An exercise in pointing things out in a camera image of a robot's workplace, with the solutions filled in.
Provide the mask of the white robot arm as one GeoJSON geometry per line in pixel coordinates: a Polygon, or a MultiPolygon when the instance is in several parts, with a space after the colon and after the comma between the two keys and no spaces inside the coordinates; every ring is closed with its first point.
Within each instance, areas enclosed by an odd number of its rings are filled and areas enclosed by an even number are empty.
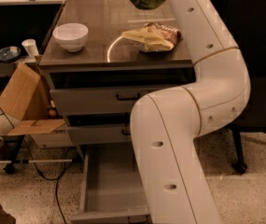
{"type": "Polygon", "coordinates": [[[133,150],[153,224],[222,224],[193,141],[235,120],[250,80],[210,0],[169,0],[196,80],[154,91],[131,113],[133,150]]]}

